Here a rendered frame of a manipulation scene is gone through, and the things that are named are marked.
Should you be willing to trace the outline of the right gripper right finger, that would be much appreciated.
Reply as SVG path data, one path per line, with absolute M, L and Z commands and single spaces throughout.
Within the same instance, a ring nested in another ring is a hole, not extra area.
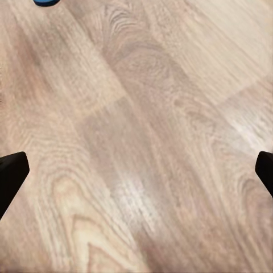
M 258 155 L 255 172 L 273 197 L 273 154 L 261 151 Z

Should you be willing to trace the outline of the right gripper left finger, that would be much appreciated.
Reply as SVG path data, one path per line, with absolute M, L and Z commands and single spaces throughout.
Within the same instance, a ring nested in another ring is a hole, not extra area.
M 0 158 L 0 220 L 28 173 L 30 167 L 24 151 Z

